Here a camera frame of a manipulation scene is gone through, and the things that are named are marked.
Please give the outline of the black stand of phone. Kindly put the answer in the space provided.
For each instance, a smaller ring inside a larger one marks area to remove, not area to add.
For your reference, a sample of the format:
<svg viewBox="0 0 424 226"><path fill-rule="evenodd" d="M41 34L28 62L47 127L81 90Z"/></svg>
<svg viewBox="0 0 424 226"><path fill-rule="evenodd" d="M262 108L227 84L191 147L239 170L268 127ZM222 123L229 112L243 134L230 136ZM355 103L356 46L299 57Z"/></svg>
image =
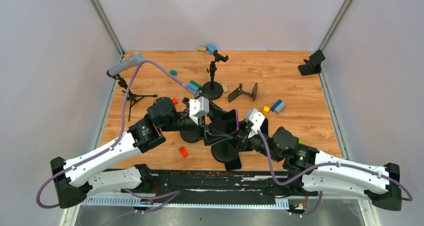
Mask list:
<svg viewBox="0 0 424 226"><path fill-rule="evenodd" d="M210 100L216 100L220 98L224 92L222 85L215 81L215 73L217 71L217 62L226 62L229 57L228 55L221 55L218 50L214 50L212 55L214 60L210 62L209 68L206 70L209 73L210 81L206 82L202 87L201 91L203 94L207 94Z"/></svg>

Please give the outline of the purple-edged phone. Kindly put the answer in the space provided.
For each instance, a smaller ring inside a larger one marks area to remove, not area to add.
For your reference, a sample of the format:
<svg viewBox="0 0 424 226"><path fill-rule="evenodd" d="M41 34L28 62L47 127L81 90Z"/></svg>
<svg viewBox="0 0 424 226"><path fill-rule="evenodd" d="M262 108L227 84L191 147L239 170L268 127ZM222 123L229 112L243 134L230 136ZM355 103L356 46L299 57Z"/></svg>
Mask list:
<svg viewBox="0 0 424 226"><path fill-rule="evenodd" d="M226 112L224 115L212 121L208 126L209 129L226 134L234 134L238 132L240 129L238 110L232 109Z"/></svg>

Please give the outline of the black desk phone stand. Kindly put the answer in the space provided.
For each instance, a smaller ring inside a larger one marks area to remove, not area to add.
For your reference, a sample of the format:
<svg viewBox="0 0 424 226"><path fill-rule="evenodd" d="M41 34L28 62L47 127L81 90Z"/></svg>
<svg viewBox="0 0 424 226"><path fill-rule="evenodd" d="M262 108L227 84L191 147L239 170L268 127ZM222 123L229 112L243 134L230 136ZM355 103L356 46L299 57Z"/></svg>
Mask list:
<svg viewBox="0 0 424 226"><path fill-rule="evenodd" d="M298 70L302 76L320 74L322 72L322 62L325 60L322 50L317 50L304 59L304 64L298 66Z"/></svg>

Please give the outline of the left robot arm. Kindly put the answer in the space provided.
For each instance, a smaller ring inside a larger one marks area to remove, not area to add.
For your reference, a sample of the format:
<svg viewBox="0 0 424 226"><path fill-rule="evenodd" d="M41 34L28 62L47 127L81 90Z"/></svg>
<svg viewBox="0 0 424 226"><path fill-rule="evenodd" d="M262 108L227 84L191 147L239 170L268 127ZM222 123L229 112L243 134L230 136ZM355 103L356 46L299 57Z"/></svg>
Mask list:
<svg viewBox="0 0 424 226"><path fill-rule="evenodd" d="M65 209L83 202L87 197L113 189L148 192L153 179L145 165L123 171L110 171L110 166L143 154L166 141L164 132L191 132L206 145L231 139L239 130L236 109L226 111L204 96L186 99L186 109L177 111L173 99L160 97L148 107L147 113L109 143L71 159L56 157L50 161L58 204Z"/></svg>

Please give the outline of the black ball-joint phone stand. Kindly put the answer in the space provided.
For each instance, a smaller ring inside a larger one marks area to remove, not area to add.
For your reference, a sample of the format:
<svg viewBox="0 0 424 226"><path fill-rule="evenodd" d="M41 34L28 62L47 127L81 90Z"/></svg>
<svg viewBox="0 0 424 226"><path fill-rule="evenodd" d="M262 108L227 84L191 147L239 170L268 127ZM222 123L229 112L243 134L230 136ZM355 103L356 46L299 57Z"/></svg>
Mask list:
<svg viewBox="0 0 424 226"><path fill-rule="evenodd" d="M180 137L187 143L196 143L203 140L203 136L198 130L180 131Z"/></svg>

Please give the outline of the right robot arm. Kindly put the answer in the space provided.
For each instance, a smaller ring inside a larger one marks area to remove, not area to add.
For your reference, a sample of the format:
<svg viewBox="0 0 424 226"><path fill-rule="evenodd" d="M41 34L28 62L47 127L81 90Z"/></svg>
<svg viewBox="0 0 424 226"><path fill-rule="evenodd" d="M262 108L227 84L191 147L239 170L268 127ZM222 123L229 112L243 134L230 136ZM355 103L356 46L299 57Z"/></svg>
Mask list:
<svg viewBox="0 0 424 226"><path fill-rule="evenodd" d="M253 123L241 121L236 133L236 145L243 151L254 150L268 158L269 164L283 162L288 179L283 183L291 194L301 191L328 191L349 194L371 201L375 207L399 211L402 191L399 186L400 167L395 163L383 166L366 165L325 153L300 143L284 127L272 137Z"/></svg>

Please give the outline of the black round pole stand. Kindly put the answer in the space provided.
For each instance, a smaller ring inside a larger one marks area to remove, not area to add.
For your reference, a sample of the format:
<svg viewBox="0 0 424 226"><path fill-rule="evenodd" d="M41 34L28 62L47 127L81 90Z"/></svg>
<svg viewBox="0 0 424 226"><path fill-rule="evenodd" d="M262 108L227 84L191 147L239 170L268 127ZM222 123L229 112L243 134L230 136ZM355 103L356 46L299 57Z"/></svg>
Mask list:
<svg viewBox="0 0 424 226"><path fill-rule="evenodd" d="M241 163L239 149L230 140L222 141L211 146L213 158L221 163Z"/></svg>

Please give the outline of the black phone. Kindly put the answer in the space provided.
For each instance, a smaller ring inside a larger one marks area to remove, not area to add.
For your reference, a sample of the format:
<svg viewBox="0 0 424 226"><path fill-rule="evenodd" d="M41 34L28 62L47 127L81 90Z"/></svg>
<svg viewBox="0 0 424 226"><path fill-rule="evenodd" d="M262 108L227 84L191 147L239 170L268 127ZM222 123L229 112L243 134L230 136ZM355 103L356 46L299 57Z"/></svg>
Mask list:
<svg viewBox="0 0 424 226"><path fill-rule="evenodd" d="M242 168L242 164L240 161L225 163L224 166L227 171L240 170Z"/></svg>

